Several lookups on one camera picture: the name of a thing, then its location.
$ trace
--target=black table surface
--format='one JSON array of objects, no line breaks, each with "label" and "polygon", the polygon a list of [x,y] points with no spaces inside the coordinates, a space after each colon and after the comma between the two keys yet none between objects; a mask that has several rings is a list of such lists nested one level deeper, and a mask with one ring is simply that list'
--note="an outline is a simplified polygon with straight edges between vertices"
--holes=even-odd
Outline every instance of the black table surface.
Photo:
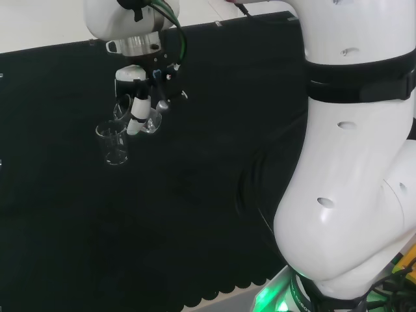
[{"label": "black table surface", "polygon": [[[265,190],[278,198],[302,147],[301,125],[276,139],[307,105],[289,17],[186,27],[174,84],[189,101],[129,142],[122,168],[105,166],[94,129],[112,117],[123,57],[99,41],[0,55],[4,312],[180,311],[283,267],[264,224],[239,218],[235,191],[251,155],[273,144]],[[174,29],[166,41],[174,57]]]}]

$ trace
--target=green cable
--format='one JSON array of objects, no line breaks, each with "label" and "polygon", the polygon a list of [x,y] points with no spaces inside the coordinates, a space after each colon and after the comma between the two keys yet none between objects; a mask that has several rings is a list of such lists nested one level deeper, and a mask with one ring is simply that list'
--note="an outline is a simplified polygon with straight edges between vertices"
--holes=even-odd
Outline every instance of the green cable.
[{"label": "green cable", "polygon": [[[172,9],[163,0],[153,0],[152,3],[162,8],[166,12],[166,14],[168,14],[179,26],[181,26],[179,20],[176,18]],[[183,38],[183,34],[181,33],[181,54],[180,54],[181,60],[183,60],[184,55],[185,55],[185,39]]]}]

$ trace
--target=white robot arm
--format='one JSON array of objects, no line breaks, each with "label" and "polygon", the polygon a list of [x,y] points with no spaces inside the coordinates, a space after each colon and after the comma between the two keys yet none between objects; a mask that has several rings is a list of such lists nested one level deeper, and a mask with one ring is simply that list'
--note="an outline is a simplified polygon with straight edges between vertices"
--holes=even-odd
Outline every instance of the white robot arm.
[{"label": "white robot arm", "polygon": [[[116,97],[123,96],[130,89],[133,104],[130,108],[131,120],[127,134],[139,134],[151,112],[150,82],[153,68],[144,68],[149,56],[156,57],[161,52],[161,43],[157,32],[170,28],[173,23],[144,1],[136,10],[129,9],[140,1],[133,0],[85,0],[84,18],[89,31],[102,40],[112,40],[116,53],[131,59],[133,65],[116,73]],[[171,16],[179,15],[179,1],[163,2],[168,10],[160,8]]]},{"label": "white robot arm", "polygon": [[[178,0],[166,2],[179,12]],[[416,1],[285,2],[302,27],[309,116],[274,234],[306,297],[299,277],[323,296],[353,300],[416,233],[416,142],[406,140],[415,106]],[[88,28],[104,40],[171,26],[150,8],[135,22],[117,0],[85,0],[85,9]],[[286,303],[295,312],[308,306],[290,290]]]},{"label": "white robot arm", "polygon": [[[179,1],[165,1],[176,16]],[[101,40],[121,40],[143,36],[170,28],[173,24],[150,7],[142,9],[142,19],[135,21],[135,12],[124,9],[117,0],[85,0],[84,18],[88,30]]]}]

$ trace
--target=white floor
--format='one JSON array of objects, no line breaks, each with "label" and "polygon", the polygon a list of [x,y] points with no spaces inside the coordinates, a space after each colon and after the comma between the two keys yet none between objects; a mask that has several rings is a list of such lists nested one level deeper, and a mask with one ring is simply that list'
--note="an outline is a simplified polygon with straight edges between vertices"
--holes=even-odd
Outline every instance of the white floor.
[{"label": "white floor", "polygon": [[[242,16],[224,0],[180,0],[182,25]],[[277,1],[248,5],[252,14],[291,9]],[[0,53],[91,39],[84,25],[83,0],[2,0]]]}]

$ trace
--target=clear glass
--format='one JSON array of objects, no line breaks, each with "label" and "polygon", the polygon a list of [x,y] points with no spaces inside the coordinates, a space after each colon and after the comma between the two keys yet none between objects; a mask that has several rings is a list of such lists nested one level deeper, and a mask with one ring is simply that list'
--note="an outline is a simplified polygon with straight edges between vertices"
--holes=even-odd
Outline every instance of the clear glass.
[{"label": "clear glass", "polygon": [[123,122],[114,120],[97,126],[96,133],[107,164],[116,166],[128,160],[126,129]]},{"label": "clear glass", "polygon": [[112,115],[114,116],[114,120],[118,120],[124,122],[126,124],[130,121],[130,111],[133,105],[133,101],[131,100],[128,94],[125,94],[118,100]]},{"label": "clear glass", "polygon": [[154,133],[162,123],[162,114],[155,109],[150,109],[150,115],[147,122],[143,125],[142,131],[145,133]]}]

